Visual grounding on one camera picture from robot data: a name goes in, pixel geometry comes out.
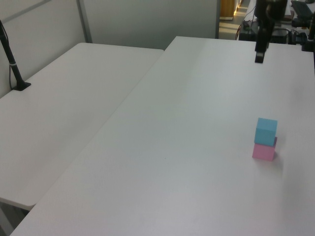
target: pink cube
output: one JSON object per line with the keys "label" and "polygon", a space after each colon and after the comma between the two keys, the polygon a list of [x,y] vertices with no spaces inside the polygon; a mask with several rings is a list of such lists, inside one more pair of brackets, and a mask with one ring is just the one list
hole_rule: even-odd
{"label": "pink cube", "polygon": [[276,143],[277,143],[277,137],[275,137],[275,142],[274,142],[273,147],[261,145],[261,144],[255,144],[254,151],[252,152],[252,157],[256,159],[272,161],[275,155]]}

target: table surface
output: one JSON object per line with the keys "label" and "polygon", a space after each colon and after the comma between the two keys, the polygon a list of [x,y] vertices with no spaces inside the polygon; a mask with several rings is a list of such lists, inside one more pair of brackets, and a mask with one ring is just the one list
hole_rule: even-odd
{"label": "table surface", "polygon": [[313,54],[254,48],[177,37],[12,236],[313,235]]}
{"label": "table surface", "polygon": [[162,53],[78,44],[0,99],[0,201],[31,209]]}

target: blue cube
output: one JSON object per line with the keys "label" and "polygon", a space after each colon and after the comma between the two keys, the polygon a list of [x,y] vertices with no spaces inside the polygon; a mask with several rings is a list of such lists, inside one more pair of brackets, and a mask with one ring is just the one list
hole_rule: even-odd
{"label": "blue cube", "polygon": [[255,143],[267,146],[273,146],[277,131],[278,122],[273,119],[258,118]]}

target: toy block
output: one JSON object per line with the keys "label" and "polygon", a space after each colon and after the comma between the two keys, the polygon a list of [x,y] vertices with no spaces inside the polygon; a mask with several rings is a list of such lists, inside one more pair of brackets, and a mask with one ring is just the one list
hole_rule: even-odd
{"label": "toy block", "polygon": [[277,131],[278,122],[273,119],[258,118],[255,143],[267,146],[273,146]]}
{"label": "toy block", "polygon": [[252,157],[256,159],[272,161],[275,155],[276,144],[277,137],[275,137],[274,145],[272,147],[261,144],[254,144],[254,151],[252,152]]}

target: cubicle partition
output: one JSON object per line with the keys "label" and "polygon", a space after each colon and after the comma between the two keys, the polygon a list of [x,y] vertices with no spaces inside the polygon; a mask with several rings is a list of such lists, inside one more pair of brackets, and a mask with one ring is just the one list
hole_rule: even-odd
{"label": "cubicle partition", "polygon": [[220,0],[80,0],[93,43],[165,50],[176,36],[218,38]]}
{"label": "cubicle partition", "polygon": [[[77,1],[0,0],[0,19],[24,80],[85,42]],[[8,77],[9,63],[0,46],[0,98],[10,91]]]}

